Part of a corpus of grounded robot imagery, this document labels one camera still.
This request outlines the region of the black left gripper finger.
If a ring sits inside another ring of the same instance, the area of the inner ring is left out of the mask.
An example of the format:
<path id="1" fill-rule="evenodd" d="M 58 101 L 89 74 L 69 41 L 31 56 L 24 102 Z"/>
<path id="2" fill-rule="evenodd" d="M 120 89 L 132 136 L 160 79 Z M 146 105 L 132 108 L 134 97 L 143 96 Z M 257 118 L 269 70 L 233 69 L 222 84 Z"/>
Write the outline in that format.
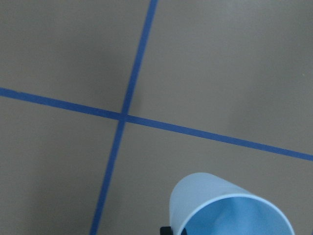
<path id="1" fill-rule="evenodd" d="M 160 235 L 174 235 L 174 232 L 170 226 L 166 226 L 166 227 L 161 227 L 159 229 L 159 234 Z M 182 230 L 181 235 L 187 235 L 186 229 Z"/>

